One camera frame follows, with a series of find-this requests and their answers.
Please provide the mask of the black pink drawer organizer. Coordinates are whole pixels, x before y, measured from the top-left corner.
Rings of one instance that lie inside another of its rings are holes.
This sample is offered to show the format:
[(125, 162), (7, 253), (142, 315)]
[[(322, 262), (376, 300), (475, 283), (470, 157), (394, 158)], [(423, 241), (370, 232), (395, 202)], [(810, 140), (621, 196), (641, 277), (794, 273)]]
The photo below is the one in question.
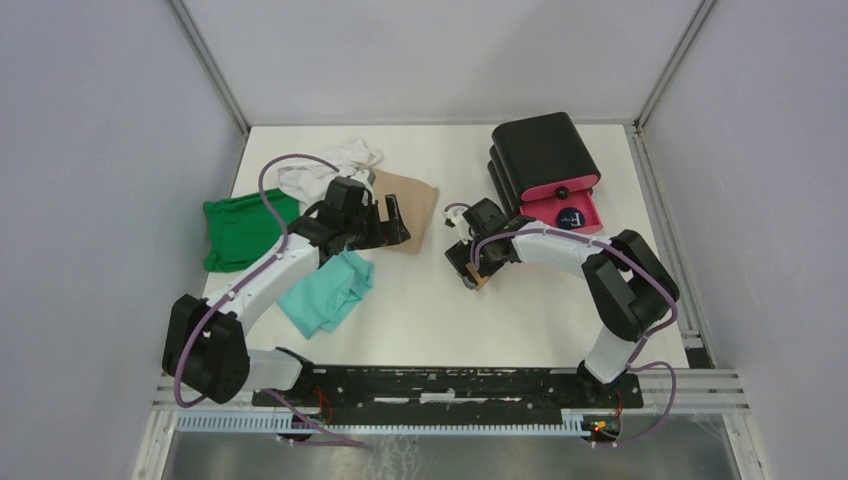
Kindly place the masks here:
[(556, 226), (566, 207), (580, 209), (594, 234), (603, 222), (592, 199), (601, 173), (565, 112), (513, 120), (494, 128), (487, 170), (503, 209)]

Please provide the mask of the blue round jar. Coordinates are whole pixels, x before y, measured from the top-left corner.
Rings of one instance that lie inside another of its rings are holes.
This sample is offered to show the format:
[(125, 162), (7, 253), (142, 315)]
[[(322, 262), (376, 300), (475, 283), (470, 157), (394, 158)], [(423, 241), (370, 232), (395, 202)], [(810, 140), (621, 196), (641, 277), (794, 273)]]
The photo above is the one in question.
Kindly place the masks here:
[(587, 226), (587, 219), (580, 209), (566, 207), (558, 212), (556, 226), (564, 230), (578, 230)]

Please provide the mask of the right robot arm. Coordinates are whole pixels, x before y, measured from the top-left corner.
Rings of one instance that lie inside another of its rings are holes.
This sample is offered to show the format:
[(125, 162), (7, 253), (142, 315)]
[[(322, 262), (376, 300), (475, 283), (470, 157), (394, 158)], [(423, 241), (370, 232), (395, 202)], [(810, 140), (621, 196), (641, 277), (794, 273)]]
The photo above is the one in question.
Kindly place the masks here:
[(488, 198), (452, 203), (442, 212), (458, 241), (445, 253), (469, 289), (481, 289), (507, 264), (538, 264), (586, 282), (602, 323), (579, 369), (580, 400), (602, 408), (618, 393), (648, 340), (677, 320), (680, 291), (661, 260), (636, 231), (612, 237), (550, 226), (524, 215), (508, 216)]

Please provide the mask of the tan square compact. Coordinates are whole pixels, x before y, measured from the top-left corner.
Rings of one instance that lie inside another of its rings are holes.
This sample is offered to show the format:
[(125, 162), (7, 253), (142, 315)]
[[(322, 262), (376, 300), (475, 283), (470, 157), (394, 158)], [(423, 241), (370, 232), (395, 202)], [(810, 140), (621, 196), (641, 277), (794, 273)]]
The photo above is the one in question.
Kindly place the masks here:
[(479, 271), (471, 262), (468, 262), (465, 268), (467, 276), (464, 279), (464, 284), (471, 290), (480, 291), (488, 282), (489, 277), (481, 276)]

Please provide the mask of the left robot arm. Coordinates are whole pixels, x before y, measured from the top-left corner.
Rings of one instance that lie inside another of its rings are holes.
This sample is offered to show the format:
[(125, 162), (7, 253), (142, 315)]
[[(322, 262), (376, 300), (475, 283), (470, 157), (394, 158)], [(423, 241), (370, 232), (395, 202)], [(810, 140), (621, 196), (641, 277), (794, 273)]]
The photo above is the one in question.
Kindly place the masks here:
[(235, 280), (205, 298), (172, 306), (162, 370), (176, 388), (225, 404), (242, 390), (275, 389), (291, 406), (307, 404), (314, 379), (306, 360), (283, 348), (251, 350), (246, 336), (276, 300), (345, 250), (402, 244), (411, 238), (396, 195), (374, 195), (367, 180), (338, 176), (323, 200), (286, 226), (283, 236)]

